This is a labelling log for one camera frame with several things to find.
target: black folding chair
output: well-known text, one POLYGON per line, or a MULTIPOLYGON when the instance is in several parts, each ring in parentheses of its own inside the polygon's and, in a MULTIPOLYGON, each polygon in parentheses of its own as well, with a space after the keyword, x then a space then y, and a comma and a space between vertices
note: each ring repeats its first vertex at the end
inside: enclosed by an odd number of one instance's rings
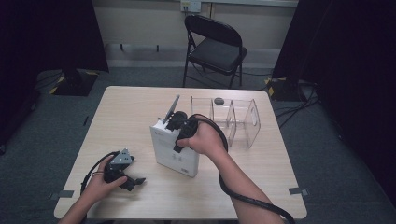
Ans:
POLYGON ((241 86, 242 61, 247 55, 247 49, 242 46, 242 38, 235 29, 228 24, 199 15, 186 17, 184 24, 188 33, 189 44, 184 67, 183 87, 186 86, 186 77, 202 82, 194 77, 187 76, 189 62, 201 65, 204 70, 208 68, 225 76, 231 76, 228 89, 232 87, 236 70, 239 67, 239 86, 241 86), (205 39, 196 45, 192 34, 201 35, 205 39))

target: gray carpet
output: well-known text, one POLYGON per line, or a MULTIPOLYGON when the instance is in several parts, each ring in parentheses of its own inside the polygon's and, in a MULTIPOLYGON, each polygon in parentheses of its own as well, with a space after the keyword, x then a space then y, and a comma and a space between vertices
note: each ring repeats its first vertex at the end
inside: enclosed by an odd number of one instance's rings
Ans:
MULTIPOLYGON (((48 71, 38 79, 53 74, 56 71, 48 71)), ((6 154, 0 157, 0 223, 56 222, 56 201, 49 200, 49 196, 63 189, 107 86, 181 87, 182 74, 183 68, 179 67, 111 68, 109 74, 99 76, 88 97, 48 94, 52 85, 46 84, 56 76, 38 83, 42 95, 35 111, 15 132, 7 143, 6 154)), ((245 75, 240 89, 262 90, 265 79, 245 75)), ((190 79, 187 87, 207 88, 190 79)), ((273 102, 276 114, 285 111, 281 109, 285 106, 297 105, 273 102)), ((279 118, 279 124, 288 116, 279 118)), ((364 163, 339 140, 334 126, 321 105, 316 104, 296 113, 281 128, 297 181, 309 191, 304 197, 308 216, 297 223, 396 223, 395 209, 364 163)))

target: chair backrest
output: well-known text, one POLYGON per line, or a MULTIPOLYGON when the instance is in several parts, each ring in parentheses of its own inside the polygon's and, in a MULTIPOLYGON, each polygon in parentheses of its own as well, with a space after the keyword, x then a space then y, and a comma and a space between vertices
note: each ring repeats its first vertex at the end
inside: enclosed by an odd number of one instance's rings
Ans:
POLYGON ((189 35, 193 32, 228 45, 242 47, 241 36, 228 24, 200 15, 187 16, 184 24, 189 35))

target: plastic compartment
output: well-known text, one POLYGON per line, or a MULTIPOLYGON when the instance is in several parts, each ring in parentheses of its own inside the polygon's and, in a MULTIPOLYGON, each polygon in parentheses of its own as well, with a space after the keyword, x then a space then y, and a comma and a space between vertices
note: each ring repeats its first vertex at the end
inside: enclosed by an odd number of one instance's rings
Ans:
POLYGON ((227 137, 229 149, 251 148, 261 127, 254 100, 191 97, 191 111, 215 121, 227 137))

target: handheld controller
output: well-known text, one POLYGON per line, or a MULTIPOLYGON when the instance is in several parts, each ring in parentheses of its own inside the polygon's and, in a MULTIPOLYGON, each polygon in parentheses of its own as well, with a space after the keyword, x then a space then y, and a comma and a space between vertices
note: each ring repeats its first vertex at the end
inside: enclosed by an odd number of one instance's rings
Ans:
POLYGON ((116 152, 115 157, 109 161, 105 167, 104 180, 110 183, 122 176, 126 176, 128 179, 125 183, 120 185, 120 188, 129 191, 131 191, 135 185, 143 184, 146 178, 132 179, 123 172, 133 161, 134 157, 129 154, 128 149, 125 148, 123 151, 116 152))
POLYGON ((179 139, 193 137, 198 130, 198 120, 187 120, 186 113, 177 111, 172 118, 169 119, 166 129, 170 131, 180 130, 174 146, 174 151, 180 153, 183 147, 178 146, 176 142, 179 139))

